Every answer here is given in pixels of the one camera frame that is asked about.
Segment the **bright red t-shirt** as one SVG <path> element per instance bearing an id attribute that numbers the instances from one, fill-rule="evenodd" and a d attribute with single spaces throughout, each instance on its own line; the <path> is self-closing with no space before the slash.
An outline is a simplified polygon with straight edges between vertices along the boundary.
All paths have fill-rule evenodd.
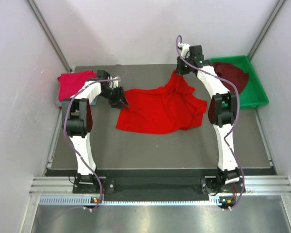
<path id="1" fill-rule="evenodd" d="M 134 133 L 167 134 L 199 127 L 208 103 L 196 98 L 194 91 L 174 71 L 165 86 L 125 91 L 129 106 L 120 111 L 116 128 Z"/>

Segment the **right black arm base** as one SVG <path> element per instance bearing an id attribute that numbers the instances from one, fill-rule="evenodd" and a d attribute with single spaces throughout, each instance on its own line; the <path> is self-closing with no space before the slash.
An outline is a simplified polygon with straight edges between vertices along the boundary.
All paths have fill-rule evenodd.
<path id="1" fill-rule="evenodd" d="M 203 193 L 210 196 L 223 194 L 238 195 L 241 192 L 245 192 L 245 189 L 243 190 L 244 185 L 242 177 L 240 177 L 239 181 L 228 184 L 219 183 L 219 181 L 214 176 L 202 177 L 200 181 Z"/>

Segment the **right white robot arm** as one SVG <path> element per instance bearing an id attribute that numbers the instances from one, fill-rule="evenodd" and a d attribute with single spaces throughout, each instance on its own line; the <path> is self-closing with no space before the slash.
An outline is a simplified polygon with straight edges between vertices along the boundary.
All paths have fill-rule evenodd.
<path id="1" fill-rule="evenodd" d="M 230 192 L 240 181 L 241 171 L 235 158 L 233 130 L 238 121 L 240 100 L 238 92 L 225 87 L 226 81 L 215 73 L 209 60 L 204 60 L 201 46 L 177 42 L 176 73 L 194 73 L 211 97 L 208 119 L 213 125 L 219 152 L 218 174 L 215 181 L 204 183 L 209 193 Z"/>

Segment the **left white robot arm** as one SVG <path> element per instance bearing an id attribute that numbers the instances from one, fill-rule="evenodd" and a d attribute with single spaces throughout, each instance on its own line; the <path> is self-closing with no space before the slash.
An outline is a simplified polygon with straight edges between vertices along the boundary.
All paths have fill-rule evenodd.
<path id="1" fill-rule="evenodd" d="M 77 158 L 73 193 L 97 193 L 102 183 L 97 175 L 90 134 L 93 127 L 91 103 L 101 96 L 112 108 L 123 109 L 129 103 L 124 88 L 119 85 L 122 77 L 112 77 L 105 70 L 98 70 L 85 78 L 75 91 L 62 101 L 62 127 L 65 140 Z"/>

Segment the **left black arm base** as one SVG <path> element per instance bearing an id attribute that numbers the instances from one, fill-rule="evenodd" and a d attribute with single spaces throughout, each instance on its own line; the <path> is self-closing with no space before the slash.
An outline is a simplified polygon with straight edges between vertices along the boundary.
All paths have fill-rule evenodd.
<path id="1" fill-rule="evenodd" d="M 111 194 L 114 192 L 115 179 L 100 178 L 102 184 L 102 193 Z M 74 180 L 72 193 L 74 194 L 99 194 L 100 186 L 95 177 L 86 177 L 85 179 L 76 178 Z"/>

